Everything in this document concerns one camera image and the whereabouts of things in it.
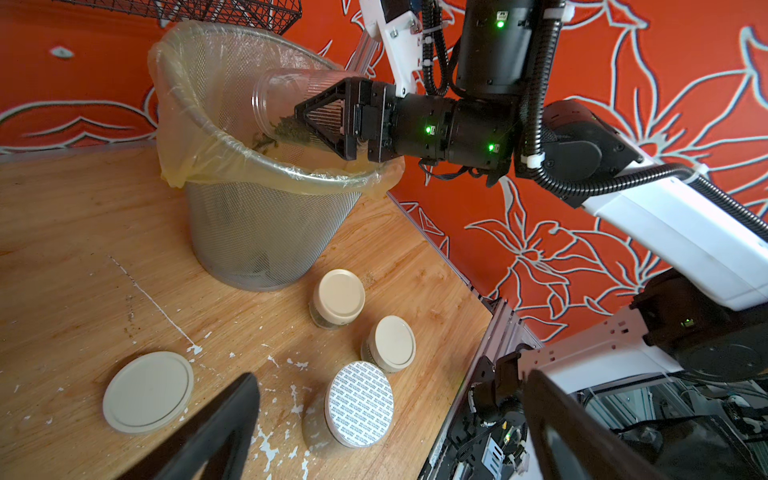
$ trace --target jar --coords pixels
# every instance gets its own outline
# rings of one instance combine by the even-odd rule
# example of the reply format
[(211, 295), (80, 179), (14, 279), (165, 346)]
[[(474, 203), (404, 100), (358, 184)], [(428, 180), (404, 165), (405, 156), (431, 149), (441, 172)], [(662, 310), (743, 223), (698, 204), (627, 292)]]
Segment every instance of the jar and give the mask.
[[(303, 146), (327, 148), (315, 134), (298, 122), (295, 107), (347, 77), (354, 71), (303, 70), (275, 68), (267, 71), (253, 89), (253, 114), (259, 129), (269, 139)], [(317, 123), (338, 131), (342, 126), (342, 106), (332, 103), (321, 107), (310, 117)], [(254, 144), (254, 150), (260, 145)]]
[(384, 373), (397, 373), (416, 357), (416, 337), (408, 323), (395, 315), (385, 316), (360, 347), (360, 358)]
[(310, 316), (320, 328), (339, 329), (354, 321), (365, 303), (366, 289), (357, 275), (349, 270), (331, 270), (315, 285)]
[(381, 440), (394, 411), (392, 387), (382, 371), (368, 362), (352, 362), (306, 410), (304, 441), (320, 457), (343, 456)]

